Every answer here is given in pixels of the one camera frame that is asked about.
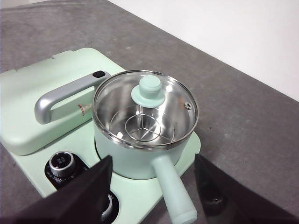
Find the mint green handle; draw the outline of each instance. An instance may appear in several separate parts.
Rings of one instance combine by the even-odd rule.
[[[162,84],[158,77],[144,76],[139,85],[131,91],[131,97],[135,103],[147,108],[160,106],[165,101],[165,95],[161,91]]]
[[[190,224],[197,218],[196,208],[168,155],[155,158],[155,169],[166,207],[173,224]]]

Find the stainless steel lid rim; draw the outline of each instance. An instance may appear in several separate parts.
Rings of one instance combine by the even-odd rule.
[[[95,121],[95,113],[94,112],[93,112],[93,121]],[[94,123],[95,123],[96,127],[98,128],[98,130],[101,131],[101,133],[106,138],[108,138],[109,140],[112,140],[115,144],[118,144],[118,145],[120,145],[120,146],[122,146],[124,148],[131,148],[133,150],[135,150],[135,149],[136,150],[142,150],[142,151],[148,150],[148,151],[151,151],[151,152],[165,151],[165,150],[172,149],[172,148],[174,148],[174,147],[182,144],[192,134],[192,131],[191,131],[188,136],[186,136],[185,138],[181,139],[180,141],[175,141],[175,142],[168,143],[168,144],[163,144],[163,145],[152,145],[152,146],[145,145],[144,147],[142,147],[141,145],[134,145],[134,144],[128,143],[125,140],[117,138],[113,133],[111,133],[110,131],[108,131],[106,128],[102,129],[97,122],[94,122]]]
[[[195,103],[195,107],[194,107],[194,111],[195,111],[195,121],[194,124],[192,126],[192,128],[190,128],[189,132],[186,133],[184,136],[182,136],[180,139],[175,140],[173,142],[170,143],[165,143],[165,144],[158,144],[158,145],[142,145],[142,144],[134,144],[132,142],[128,142],[126,140],[123,140],[121,138],[119,138],[118,136],[116,136],[114,133],[110,132],[110,130],[105,127],[104,124],[102,124],[102,122],[100,121],[97,112],[96,112],[96,100],[98,98],[98,95],[101,94],[102,90],[103,90],[103,86],[105,86],[108,82],[111,81],[111,79],[115,79],[116,76],[120,76],[120,75],[124,75],[124,74],[128,74],[128,73],[135,73],[135,72],[141,72],[141,73],[151,73],[151,74],[156,74],[162,77],[166,77],[168,78],[170,81],[174,82],[175,84],[178,84],[180,87],[182,87],[192,98],[192,100]],[[149,70],[128,70],[128,71],[124,71],[124,72],[120,72],[117,73],[111,77],[109,77],[108,79],[106,79],[104,82],[102,82],[98,88],[95,91],[94,94],[94,98],[93,98],[93,121],[95,123],[95,125],[101,130],[101,132],[110,140],[113,140],[116,144],[119,144],[125,148],[135,148],[135,149],[141,149],[141,150],[150,150],[150,151],[161,151],[161,150],[167,150],[170,148],[174,148],[175,146],[181,144],[185,139],[187,139],[193,132],[193,130],[196,127],[196,124],[198,122],[199,119],[199,110],[198,110],[198,104],[196,99],[194,98],[194,96],[192,95],[192,93],[182,84],[180,83],[178,80],[164,75],[162,73],[159,72],[155,72],[155,71],[149,71]]]

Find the white wall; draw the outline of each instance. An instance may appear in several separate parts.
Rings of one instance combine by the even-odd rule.
[[[110,0],[299,101],[298,0]]]

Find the black object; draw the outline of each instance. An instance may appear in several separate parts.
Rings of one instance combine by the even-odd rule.
[[[67,177],[57,177],[57,176],[53,175],[53,173],[50,169],[49,161],[47,162],[47,164],[45,166],[45,175],[56,189],[60,189],[61,187],[65,186],[70,181],[72,181],[72,179],[79,176],[84,171],[88,170],[88,166],[76,154],[72,153],[72,155],[74,157],[76,167],[74,169],[74,172]]]
[[[52,195],[41,199],[4,224],[99,224],[109,193],[112,157],[107,156]]]
[[[195,156],[199,197],[209,224],[298,224],[299,219]]]
[[[95,73],[93,73],[93,76],[96,78],[101,78],[105,76],[105,73],[103,71],[96,71]]]

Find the pot body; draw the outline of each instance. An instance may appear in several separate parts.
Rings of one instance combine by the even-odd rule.
[[[125,148],[108,139],[94,124],[95,143],[101,158],[107,155],[113,158],[113,171],[124,177],[145,180],[156,177],[152,161],[160,156],[168,155],[171,162],[176,164],[189,139],[180,145],[163,151],[149,151],[135,148]]]

